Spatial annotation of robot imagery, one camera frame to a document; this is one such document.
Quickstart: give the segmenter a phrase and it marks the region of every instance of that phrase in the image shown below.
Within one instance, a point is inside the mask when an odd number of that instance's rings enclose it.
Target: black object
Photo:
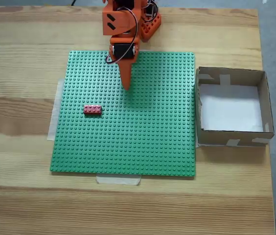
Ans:
[[[115,43],[114,44],[114,56],[116,59],[120,58],[128,49],[130,46],[130,43]],[[134,57],[134,51],[133,51],[134,45],[130,47],[128,52],[124,55],[123,59],[131,59]]]
[[[145,8],[146,14],[150,15],[150,16],[154,16],[155,11],[155,7],[154,5],[150,4],[149,6],[147,6],[147,8]]]
[[[114,11],[116,11],[119,7],[127,7],[130,10],[134,8],[134,0],[115,0],[115,3],[116,9],[113,9]]]

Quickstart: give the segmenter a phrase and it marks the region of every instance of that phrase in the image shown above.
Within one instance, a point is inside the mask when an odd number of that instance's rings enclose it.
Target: open cardboard box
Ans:
[[[198,144],[265,146],[274,136],[266,72],[199,67]]]

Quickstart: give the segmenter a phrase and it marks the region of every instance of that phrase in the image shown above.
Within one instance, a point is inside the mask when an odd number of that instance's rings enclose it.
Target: masking tape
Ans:
[[[204,73],[201,73],[199,74],[199,79],[204,79],[204,80],[214,80],[213,77],[211,77],[210,75],[208,74],[204,74]]]
[[[252,140],[252,142],[255,143],[269,143],[271,139],[265,139],[265,138],[255,138]]]
[[[49,131],[48,131],[48,136],[46,138],[48,141],[55,140],[56,127],[58,125],[58,119],[59,119],[60,108],[61,108],[63,86],[64,86],[64,79],[60,79],[58,81],[58,86],[56,88]]]
[[[141,175],[97,174],[99,184],[138,185]]]
[[[222,85],[222,86],[230,85],[230,75],[229,74],[220,74],[220,85]]]
[[[269,123],[267,122],[266,124],[265,124],[265,132],[270,132],[270,127],[269,127]]]
[[[240,139],[237,140],[228,140],[226,143],[226,146],[237,146],[239,143]]]

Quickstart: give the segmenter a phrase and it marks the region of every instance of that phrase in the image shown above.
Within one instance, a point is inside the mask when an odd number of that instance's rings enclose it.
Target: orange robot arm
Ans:
[[[102,21],[103,35],[112,35],[106,62],[118,64],[123,87],[128,90],[140,39],[147,42],[161,24],[158,7],[153,0],[109,0]]]

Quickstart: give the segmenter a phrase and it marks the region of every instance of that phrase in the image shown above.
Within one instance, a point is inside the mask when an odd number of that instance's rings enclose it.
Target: wood grain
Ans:
[[[0,7],[0,234],[275,234],[269,148],[200,147],[195,178],[51,174],[46,140],[68,53],[107,49],[98,7]],[[142,49],[262,69],[256,10],[161,8]]]
[[[262,208],[270,204],[271,198],[199,192],[0,187],[0,234],[266,235],[274,220]]]

